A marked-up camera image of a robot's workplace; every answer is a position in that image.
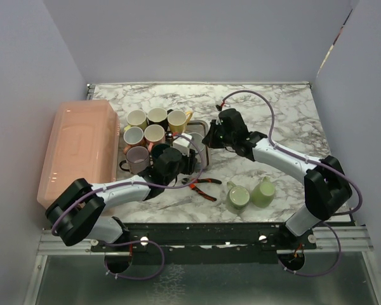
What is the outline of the yellow mug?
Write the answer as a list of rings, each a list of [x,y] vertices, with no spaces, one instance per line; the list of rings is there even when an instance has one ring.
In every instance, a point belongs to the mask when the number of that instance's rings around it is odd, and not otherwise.
[[[192,111],[174,110],[168,114],[168,125],[171,133],[183,133],[193,115]]]

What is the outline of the light pink mug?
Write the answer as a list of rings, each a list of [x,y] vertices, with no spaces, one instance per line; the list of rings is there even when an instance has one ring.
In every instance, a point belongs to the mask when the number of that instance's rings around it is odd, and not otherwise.
[[[166,132],[160,125],[149,125],[144,130],[144,138],[147,142],[148,151],[151,152],[153,147],[166,142]]]

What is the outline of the lilac wavy-pattern mug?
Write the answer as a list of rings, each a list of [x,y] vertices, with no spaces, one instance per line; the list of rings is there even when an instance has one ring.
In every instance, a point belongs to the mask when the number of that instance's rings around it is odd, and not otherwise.
[[[126,153],[126,159],[119,163],[122,171],[130,172],[136,175],[145,170],[150,165],[150,155],[147,148],[136,146],[129,148]]]

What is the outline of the black glossy mug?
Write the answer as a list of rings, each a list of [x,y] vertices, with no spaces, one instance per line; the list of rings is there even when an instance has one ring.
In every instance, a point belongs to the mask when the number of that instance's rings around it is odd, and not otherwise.
[[[168,128],[168,115],[172,109],[163,109],[160,107],[151,109],[147,114],[147,120],[150,125],[160,125],[163,128]]]

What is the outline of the salmon pink mug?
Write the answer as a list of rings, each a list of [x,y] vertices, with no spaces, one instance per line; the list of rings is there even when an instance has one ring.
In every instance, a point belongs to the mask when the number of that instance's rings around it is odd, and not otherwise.
[[[123,153],[127,152],[137,146],[145,146],[144,131],[137,126],[128,128],[123,135],[123,139],[126,143],[126,147],[123,149]]]

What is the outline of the pale green mug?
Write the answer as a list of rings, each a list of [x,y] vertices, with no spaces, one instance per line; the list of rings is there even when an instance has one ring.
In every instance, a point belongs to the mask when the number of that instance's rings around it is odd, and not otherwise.
[[[232,181],[227,182],[226,202],[235,210],[244,209],[250,202],[250,192],[243,186],[236,185]]]

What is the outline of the yellow-green faceted mug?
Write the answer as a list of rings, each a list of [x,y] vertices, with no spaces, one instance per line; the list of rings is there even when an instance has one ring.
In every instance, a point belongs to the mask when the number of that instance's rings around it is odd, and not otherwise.
[[[139,127],[144,131],[148,126],[147,115],[140,109],[129,112],[126,116],[126,121],[127,125],[124,127],[124,131],[134,126]]]

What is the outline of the blue mug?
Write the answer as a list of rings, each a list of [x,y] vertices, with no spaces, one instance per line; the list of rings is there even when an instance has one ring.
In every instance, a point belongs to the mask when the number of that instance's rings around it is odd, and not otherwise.
[[[195,151],[196,155],[198,155],[199,152],[203,153],[206,150],[206,146],[202,143],[204,137],[200,133],[196,132],[191,132],[189,135],[192,137],[192,142],[198,147],[198,149],[196,149],[193,144],[190,145],[190,148]]]

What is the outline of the dark teal mug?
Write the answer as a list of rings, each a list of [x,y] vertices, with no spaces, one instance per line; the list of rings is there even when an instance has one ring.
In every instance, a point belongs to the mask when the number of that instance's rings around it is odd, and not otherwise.
[[[157,144],[151,150],[152,164],[153,165],[167,165],[170,160],[170,151],[168,144]]]

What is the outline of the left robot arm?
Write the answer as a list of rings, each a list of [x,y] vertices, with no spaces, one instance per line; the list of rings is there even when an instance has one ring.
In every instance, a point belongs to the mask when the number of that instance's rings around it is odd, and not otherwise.
[[[101,214],[124,203],[153,199],[166,189],[178,175],[190,175],[195,168],[196,152],[189,155],[167,147],[140,173],[121,181],[90,184],[86,179],[76,179],[46,209],[45,216],[52,225],[52,235],[73,246],[86,238],[104,241],[111,249],[122,250],[127,245],[128,229],[117,217]]]

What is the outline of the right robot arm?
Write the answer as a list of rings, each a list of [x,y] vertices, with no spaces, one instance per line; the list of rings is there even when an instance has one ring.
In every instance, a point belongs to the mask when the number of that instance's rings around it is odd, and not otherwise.
[[[250,132],[235,109],[226,109],[211,120],[203,144],[211,149],[231,147],[238,156],[269,165],[304,186],[305,205],[279,232],[280,244],[285,248],[298,245],[306,231],[328,220],[352,196],[338,159],[333,156],[319,159],[289,151],[264,133]]]

